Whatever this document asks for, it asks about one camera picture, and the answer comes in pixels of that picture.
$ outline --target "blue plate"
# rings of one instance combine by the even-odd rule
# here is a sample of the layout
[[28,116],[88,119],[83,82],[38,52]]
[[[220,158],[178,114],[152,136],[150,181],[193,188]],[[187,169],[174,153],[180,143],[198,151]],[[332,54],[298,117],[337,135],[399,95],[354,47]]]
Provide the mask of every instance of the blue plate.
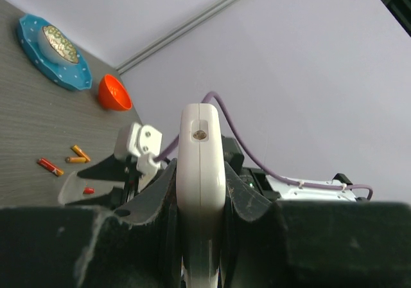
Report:
[[77,50],[78,64],[61,66],[50,62],[40,51],[37,35],[43,26],[49,26],[46,20],[27,14],[21,17],[17,25],[17,37],[36,68],[51,81],[70,91],[88,90],[91,88],[92,75],[87,61]]

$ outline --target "red battery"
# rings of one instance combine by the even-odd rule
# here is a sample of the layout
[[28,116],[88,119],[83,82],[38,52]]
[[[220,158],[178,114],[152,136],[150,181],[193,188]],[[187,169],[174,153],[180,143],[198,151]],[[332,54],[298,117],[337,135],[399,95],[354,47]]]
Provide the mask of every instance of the red battery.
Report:
[[64,174],[64,171],[58,168],[57,166],[53,165],[50,163],[47,159],[44,157],[40,158],[37,163],[44,167],[45,169],[49,170],[52,174],[55,174],[56,176],[60,177]]
[[84,188],[83,194],[94,194],[94,189],[91,187]]

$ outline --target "gray wooden surface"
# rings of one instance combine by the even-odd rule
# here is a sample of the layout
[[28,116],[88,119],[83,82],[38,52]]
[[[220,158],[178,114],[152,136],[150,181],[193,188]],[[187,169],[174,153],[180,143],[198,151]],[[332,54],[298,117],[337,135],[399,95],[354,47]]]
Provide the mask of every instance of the gray wooden surface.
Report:
[[[111,155],[118,130],[139,122],[134,110],[103,110],[94,91],[70,92],[45,78],[16,41],[15,26],[24,15],[0,0],[0,206],[57,205],[64,178]],[[83,51],[93,74],[117,72]],[[88,164],[67,164],[79,145],[91,157]],[[36,163],[45,157],[62,168],[56,177]],[[96,194],[121,183],[88,181]]]

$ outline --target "purple cable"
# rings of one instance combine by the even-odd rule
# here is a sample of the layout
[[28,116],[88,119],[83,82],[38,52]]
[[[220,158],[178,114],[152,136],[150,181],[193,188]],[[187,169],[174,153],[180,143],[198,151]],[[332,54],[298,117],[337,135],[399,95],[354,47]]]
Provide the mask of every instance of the purple cable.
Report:
[[[260,160],[258,158],[256,158],[253,155],[251,150],[249,150],[249,148],[246,146],[246,144],[244,143],[244,141],[242,140],[242,138],[238,134],[238,131],[237,131],[234,123],[232,122],[231,116],[230,116],[223,100],[221,99],[220,95],[218,95],[214,91],[208,92],[207,95],[203,98],[203,100],[201,102],[203,104],[206,104],[206,103],[209,103],[213,98],[217,101],[218,105],[220,106],[221,110],[223,111],[225,119],[227,120],[227,123],[229,124],[229,126],[232,130],[232,133],[234,134],[234,136],[238,140],[238,143],[244,149],[245,153],[247,153],[247,155],[251,158],[251,160],[253,162],[255,162],[255,164],[257,164],[257,166],[259,168],[261,168],[265,173],[267,173],[269,176],[272,176],[274,179],[276,179],[276,180],[278,180],[282,183],[286,183],[288,185],[300,186],[301,184],[298,181],[293,181],[293,180],[287,179],[286,177],[281,177],[280,175],[277,175],[274,171],[272,171],[271,169],[266,167],[262,162],[260,162]],[[168,147],[166,147],[166,149],[164,151],[162,151],[156,158],[154,158],[154,161],[158,162],[158,161],[162,161],[163,159],[165,159],[167,156],[169,156],[169,154],[171,152],[173,152],[173,150],[177,147],[177,145],[179,145],[179,137],[178,136],[173,140],[173,142],[170,143],[170,145]],[[302,187],[318,188],[318,189],[322,189],[322,190],[343,190],[344,189],[343,186],[323,185],[323,184],[316,184],[316,183],[304,183],[302,185]],[[367,200],[371,200],[372,195],[374,193],[374,191],[372,190],[372,187],[369,186],[369,185],[347,185],[347,187],[345,187],[345,189],[346,190],[366,189],[366,190],[369,191],[368,196],[367,196]]]

